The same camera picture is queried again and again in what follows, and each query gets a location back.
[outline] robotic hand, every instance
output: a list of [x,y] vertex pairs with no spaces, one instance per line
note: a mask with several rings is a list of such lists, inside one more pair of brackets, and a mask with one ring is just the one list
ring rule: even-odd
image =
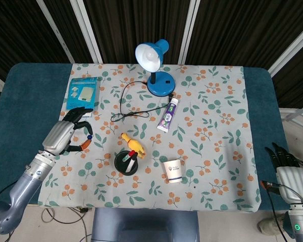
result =
[[[65,151],[82,151],[89,146],[93,134],[91,125],[79,120],[85,113],[92,111],[84,107],[74,108],[53,126],[42,143],[44,151],[39,151],[32,162],[26,165],[26,170],[10,190],[11,204],[0,202],[0,234],[10,233],[19,225],[27,204],[55,165],[56,155]],[[87,140],[80,146],[70,145],[74,131],[82,127],[86,127],[89,132]]]
[[296,242],[303,242],[303,168],[299,161],[285,149],[273,143],[276,154],[269,148],[269,153],[274,165],[278,183],[262,181],[262,185],[268,191],[277,193],[290,204],[288,211],[293,234]]

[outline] toothpaste tube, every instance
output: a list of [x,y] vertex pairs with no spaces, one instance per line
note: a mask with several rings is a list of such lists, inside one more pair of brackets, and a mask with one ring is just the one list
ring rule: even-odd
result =
[[167,106],[163,118],[161,119],[160,123],[157,126],[157,129],[162,130],[166,133],[168,132],[177,104],[178,104],[178,100],[176,98],[172,98],[170,104],[168,104]]

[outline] table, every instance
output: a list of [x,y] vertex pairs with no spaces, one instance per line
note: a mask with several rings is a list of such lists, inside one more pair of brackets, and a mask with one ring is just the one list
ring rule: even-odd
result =
[[[0,177],[5,178],[0,179],[0,188],[19,177],[23,165],[29,163],[41,148],[42,140],[58,119],[71,67],[67,64],[18,64],[10,71],[0,99],[0,147],[6,147],[0,150]],[[272,81],[263,69],[245,68],[244,76],[258,176],[259,179],[276,180],[269,157],[263,150],[271,142],[286,147]],[[11,164],[14,159],[19,163]],[[261,191],[261,209],[269,209],[265,195]],[[273,199],[278,209],[287,207],[280,198]]]

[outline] white sneaker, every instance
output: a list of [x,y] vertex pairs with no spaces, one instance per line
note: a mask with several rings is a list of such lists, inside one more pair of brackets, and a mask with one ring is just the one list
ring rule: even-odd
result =
[[[284,232],[283,229],[284,216],[285,214],[277,215],[278,224],[283,232]],[[260,232],[264,235],[277,235],[281,233],[278,229],[278,226],[274,218],[263,219],[258,223],[258,227]]]

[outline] paper cup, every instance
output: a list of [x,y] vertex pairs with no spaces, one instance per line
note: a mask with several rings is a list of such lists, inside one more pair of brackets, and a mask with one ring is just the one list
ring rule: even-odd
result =
[[182,181],[181,160],[169,160],[163,163],[169,183]]

